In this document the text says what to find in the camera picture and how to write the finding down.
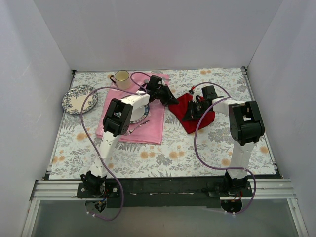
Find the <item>silver fork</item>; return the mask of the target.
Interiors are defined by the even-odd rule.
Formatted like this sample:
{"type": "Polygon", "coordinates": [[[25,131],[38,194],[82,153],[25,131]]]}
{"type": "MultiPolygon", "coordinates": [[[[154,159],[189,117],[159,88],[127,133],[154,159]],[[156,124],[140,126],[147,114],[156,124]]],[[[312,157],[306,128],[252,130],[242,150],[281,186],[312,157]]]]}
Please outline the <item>silver fork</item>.
{"type": "Polygon", "coordinates": [[[131,135],[136,129],[138,129],[138,128],[144,126],[144,125],[146,125],[146,124],[149,123],[149,122],[150,122],[150,121],[147,120],[147,121],[145,121],[145,122],[139,124],[138,126],[136,126],[134,129],[127,131],[127,132],[125,133],[125,136],[131,135]]]}

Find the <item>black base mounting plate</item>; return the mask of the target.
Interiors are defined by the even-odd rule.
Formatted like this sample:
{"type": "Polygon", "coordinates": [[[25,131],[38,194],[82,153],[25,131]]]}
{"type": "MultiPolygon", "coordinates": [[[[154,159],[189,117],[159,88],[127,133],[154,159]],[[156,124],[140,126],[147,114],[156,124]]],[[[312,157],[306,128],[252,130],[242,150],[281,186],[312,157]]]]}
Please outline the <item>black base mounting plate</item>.
{"type": "Polygon", "coordinates": [[[178,178],[123,178],[119,181],[107,178],[105,192],[93,196],[83,182],[77,188],[78,198],[101,201],[108,208],[123,207],[186,207],[205,206],[220,208],[220,198],[238,200],[252,196],[252,185],[247,183],[240,193],[229,195],[220,190],[224,177],[178,177],[178,178]]]}

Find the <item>pink cloth placemat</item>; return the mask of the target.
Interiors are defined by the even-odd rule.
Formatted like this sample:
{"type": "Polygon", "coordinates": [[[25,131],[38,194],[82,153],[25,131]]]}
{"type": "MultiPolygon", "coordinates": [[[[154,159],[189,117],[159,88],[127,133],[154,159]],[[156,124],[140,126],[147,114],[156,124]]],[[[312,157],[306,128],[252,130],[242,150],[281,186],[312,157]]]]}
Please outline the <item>pink cloth placemat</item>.
{"type": "MultiPolygon", "coordinates": [[[[113,98],[122,99],[128,96],[126,91],[136,92],[139,89],[139,86],[144,84],[145,79],[150,79],[151,75],[146,73],[141,73],[140,76],[137,76],[135,79],[131,78],[132,74],[130,74],[131,79],[131,87],[127,90],[122,90],[116,87],[113,83],[114,87],[112,87],[106,96],[103,111],[100,117],[99,125],[96,129],[96,137],[101,139],[103,135],[103,118],[106,113],[106,110],[109,106],[110,101],[113,98]]],[[[162,141],[162,132],[163,132],[163,121],[164,121],[164,110],[165,106],[160,103],[160,100],[155,100],[149,103],[150,111],[148,116],[144,119],[148,119],[150,122],[146,124],[144,128],[140,130],[134,131],[130,137],[122,137],[120,138],[121,142],[128,143],[143,143],[143,144],[156,144],[160,145],[162,141]]],[[[138,124],[130,124],[129,129],[134,129],[138,124]]]]}

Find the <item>blue floral plate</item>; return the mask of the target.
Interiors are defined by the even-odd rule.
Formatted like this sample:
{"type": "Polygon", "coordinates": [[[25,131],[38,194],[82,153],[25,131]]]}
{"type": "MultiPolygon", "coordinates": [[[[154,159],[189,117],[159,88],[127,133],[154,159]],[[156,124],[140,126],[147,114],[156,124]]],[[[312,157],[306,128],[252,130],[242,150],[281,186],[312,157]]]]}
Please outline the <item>blue floral plate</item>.
{"type": "MultiPolygon", "coordinates": [[[[92,92],[94,88],[89,85],[78,85],[71,88],[62,99],[62,108],[65,112],[71,115],[79,115],[86,97],[92,92]]],[[[98,93],[94,92],[90,95],[83,107],[82,112],[86,113],[97,104],[98,93]]]]}

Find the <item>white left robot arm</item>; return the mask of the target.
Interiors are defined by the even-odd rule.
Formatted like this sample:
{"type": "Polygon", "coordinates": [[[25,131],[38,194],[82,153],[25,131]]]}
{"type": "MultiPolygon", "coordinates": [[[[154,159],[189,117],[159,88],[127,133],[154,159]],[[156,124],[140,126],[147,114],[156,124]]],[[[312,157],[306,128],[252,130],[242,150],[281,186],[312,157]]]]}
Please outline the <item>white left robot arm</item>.
{"type": "Polygon", "coordinates": [[[86,174],[82,174],[81,180],[85,188],[93,197],[101,197],[106,188],[107,175],[113,175],[105,164],[115,148],[119,139],[128,131],[132,113],[141,106],[154,100],[160,100],[164,106],[178,104],[178,100],[165,84],[165,79],[157,75],[151,75],[147,83],[139,86],[136,92],[126,91],[128,96],[122,99],[113,98],[103,118],[103,135],[98,147],[93,144],[97,153],[91,167],[86,174]]]}

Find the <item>red cloth napkin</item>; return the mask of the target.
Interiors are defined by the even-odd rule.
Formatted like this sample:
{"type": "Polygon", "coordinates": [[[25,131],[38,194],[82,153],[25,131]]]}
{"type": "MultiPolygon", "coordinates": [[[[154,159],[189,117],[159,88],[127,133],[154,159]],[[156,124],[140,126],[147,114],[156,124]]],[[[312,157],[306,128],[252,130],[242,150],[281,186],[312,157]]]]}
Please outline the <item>red cloth napkin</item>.
{"type": "Polygon", "coordinates": [[[211,100],[205,100],[203,97],[196,103],[192,99],[192,95],[185,93],[177,98],[178,104],[168,106],[188,134],[195,132],[199,120],[211,105],[211,100]]]}

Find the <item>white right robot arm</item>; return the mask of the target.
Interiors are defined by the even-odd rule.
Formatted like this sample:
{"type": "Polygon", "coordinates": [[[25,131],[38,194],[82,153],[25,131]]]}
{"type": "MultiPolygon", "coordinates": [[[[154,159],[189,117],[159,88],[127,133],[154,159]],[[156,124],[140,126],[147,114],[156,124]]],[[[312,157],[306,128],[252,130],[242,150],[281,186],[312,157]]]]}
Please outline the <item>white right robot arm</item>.
{"type": "Polygon", "coordinates": [[[218,96],[216,84],[210,83],[203,87],[202,96],[195,93],[196,86],[189,90],[192,100],[188,102],[184,121],[198,120],[194,134],[194,149],[197,158],[205,166],[214,170],[225,170],[223,184],[220,190],[229,196],[235,196],[246,188],[247,175],[251,173],[247,168],[251,152],[255,144],[265,133],[264,123],[256,101],[238,101],[218,96]],[[200,158],[197,150],[198,129],[209,112],[222,113],[229,117],[230,134],[234,140],[231,163],[228,168],[213,167],[200,158]]]}

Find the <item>green rimmed white plate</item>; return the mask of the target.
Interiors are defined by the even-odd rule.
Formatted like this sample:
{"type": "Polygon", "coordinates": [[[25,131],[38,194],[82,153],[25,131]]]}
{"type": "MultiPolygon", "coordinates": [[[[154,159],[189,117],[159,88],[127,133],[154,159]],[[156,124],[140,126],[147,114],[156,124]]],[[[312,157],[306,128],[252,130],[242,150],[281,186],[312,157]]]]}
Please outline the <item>green rimmed white plate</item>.
{"type": "Polygon", "coordinates": [[[149,114],[150,106],[149,104],[139,107],[134,110],[131,115],[130,124],[138,124],[143,121],[149,114]]]}

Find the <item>aluminium frame rail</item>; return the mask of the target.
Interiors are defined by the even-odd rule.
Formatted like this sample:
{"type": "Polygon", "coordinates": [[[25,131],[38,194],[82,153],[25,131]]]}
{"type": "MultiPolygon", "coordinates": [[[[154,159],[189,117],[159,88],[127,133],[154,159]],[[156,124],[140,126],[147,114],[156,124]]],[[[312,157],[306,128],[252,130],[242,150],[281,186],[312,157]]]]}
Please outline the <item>aluminium frame rail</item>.
{"type": "Polygon", "coordinates": [[[240,197],[214,188],[215,177],[108,179],[95,217],[94,196],[80,180],[37,181],[24,237],[307,237],[288,179],[249,181],[240,197]]]}

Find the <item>cream enamel mug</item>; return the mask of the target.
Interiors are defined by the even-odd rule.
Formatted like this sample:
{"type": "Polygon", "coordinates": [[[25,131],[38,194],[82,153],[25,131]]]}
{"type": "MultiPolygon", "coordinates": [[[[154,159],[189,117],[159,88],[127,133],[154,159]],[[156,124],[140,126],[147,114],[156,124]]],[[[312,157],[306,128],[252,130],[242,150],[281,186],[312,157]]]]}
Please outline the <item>cream enamel mug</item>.
{"type": "Polygon", "coordinates": [[[131,87],[130,73],[128,71],[117,71],[114,75],[110,75],[110,80],[119,89],[127,90],[131,87]]]}

